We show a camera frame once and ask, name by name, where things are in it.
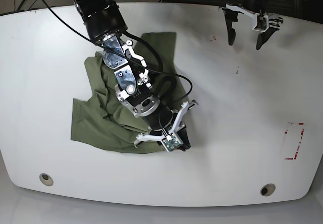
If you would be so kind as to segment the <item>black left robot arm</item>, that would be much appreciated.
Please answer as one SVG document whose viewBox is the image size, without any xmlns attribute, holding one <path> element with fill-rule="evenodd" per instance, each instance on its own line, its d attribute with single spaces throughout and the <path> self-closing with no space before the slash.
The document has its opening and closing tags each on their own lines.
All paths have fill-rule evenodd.
<svg viewBox="0 0 323 224">
<path fill-rule="evenodd" d="M 251 18 L 251 29 L 259 32 L 256 42 L 257 50 L 261 49 L 270 37 L 280 30 L 280 24 L 284 20 L 278 14 L 266 11 L 267 2 L 268 0 L 243 0 L 241 5 L 226 4 L 222 8 L 230 46 L 234 44 L 236 38 L 236 31 L 232 25 L 234 22 L 238 22 L 239 14 Z"/>
</svg>

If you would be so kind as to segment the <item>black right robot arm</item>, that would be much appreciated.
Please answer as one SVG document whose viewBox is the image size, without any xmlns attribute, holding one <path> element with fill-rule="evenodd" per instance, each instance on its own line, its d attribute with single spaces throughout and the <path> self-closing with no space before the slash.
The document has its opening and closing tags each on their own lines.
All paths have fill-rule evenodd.
<svg viewBox="0 0 323 224">
<path fill-rule="evenodd" d="M 162 59 L 151 45 L 146 48 L 154 55 L 157 69 L 134 51 L 133 42 L 141 39 L 128 32 L 115 0 L 72 1 L 86 27 L 86 40 L 103 49 L 102 59 L 115 75 L 118 101 L 148 125 L 147 132 L 137 135 L 134 145 L 154 141 L 168 152 L 188 150 L 191 145 L 183 117 L 196 102 L 181 96 L 180 108 L 173 109 L 166 101 L 180 75 L 164 71 Z"/>
</svg>

